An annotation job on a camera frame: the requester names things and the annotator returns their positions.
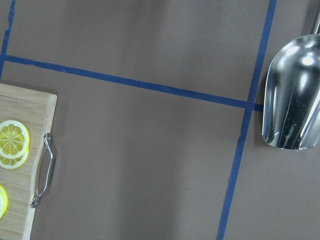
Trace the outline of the wooden cutting board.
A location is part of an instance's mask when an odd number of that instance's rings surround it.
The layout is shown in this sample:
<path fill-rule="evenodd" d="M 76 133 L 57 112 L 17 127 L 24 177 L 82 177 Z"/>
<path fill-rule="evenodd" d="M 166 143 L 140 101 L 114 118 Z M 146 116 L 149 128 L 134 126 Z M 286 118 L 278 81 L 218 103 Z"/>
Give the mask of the wooden cutting board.
<path fill-rule="evenodd" d="M 0 218 L 2 240 L 28 240 L 36 207 L 49 190 L 55 169 L 51 127 L 57 103 L 52 93 L 1 84 L 0 121 L 18 121 L 29 133 L 29 145 L 16 154 L 0 153 L 0 187 L 8 206 Z"/>

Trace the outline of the metal scoop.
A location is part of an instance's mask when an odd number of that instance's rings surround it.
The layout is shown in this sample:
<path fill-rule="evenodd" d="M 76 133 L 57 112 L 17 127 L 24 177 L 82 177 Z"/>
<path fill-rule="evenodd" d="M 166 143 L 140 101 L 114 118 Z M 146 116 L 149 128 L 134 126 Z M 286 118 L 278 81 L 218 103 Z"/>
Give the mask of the metal scoop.
<path fill-rule="evenodd" d="M 262 137 L 287 150 L 313 149 L 320 141 L 320 18 L 311 33 L 273 57 L 264 90 Z"/>

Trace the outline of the upper lemon slice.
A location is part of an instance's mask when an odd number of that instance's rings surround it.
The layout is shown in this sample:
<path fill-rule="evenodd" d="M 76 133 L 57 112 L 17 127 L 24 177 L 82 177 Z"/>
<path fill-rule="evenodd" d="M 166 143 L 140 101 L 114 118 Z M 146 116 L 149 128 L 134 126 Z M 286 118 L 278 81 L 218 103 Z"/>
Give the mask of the upper lemon slice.
<path fill-rule="evenodd" d="M 30 135 L 25 125 L 16 120 L 0 123 L 0 155 L 6 159 L 21 157 L 29 148 Z"/>

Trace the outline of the lower stacked lemon slice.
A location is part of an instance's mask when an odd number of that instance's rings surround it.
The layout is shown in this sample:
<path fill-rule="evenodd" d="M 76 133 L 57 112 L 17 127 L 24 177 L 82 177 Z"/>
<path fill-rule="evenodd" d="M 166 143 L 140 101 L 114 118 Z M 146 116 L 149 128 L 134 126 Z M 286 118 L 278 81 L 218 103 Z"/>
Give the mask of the lower stacked lemon slice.
<path fill-rule="evenodd" d="M 0 166 L 7 170 L 14 170 L 21 167 L 28 159 L 29 156 L 29 149 L 27 148 L 24 154 L 19 156 L 18 158 L 5 158 L 0 156 Z"/>

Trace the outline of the single lemon slice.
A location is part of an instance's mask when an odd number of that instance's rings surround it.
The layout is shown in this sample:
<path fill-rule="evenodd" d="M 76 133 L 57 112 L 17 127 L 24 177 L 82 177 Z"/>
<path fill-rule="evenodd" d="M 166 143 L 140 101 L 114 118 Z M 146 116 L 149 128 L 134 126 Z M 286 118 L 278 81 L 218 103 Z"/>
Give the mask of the single lemon slice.
<path fill-rule="evenodd" d="M 3 217 L 3 215 L 6 213 L 8 208 L 8 194 L 5 190 L 5 188 L 0 185 L 0 218 Z"/>

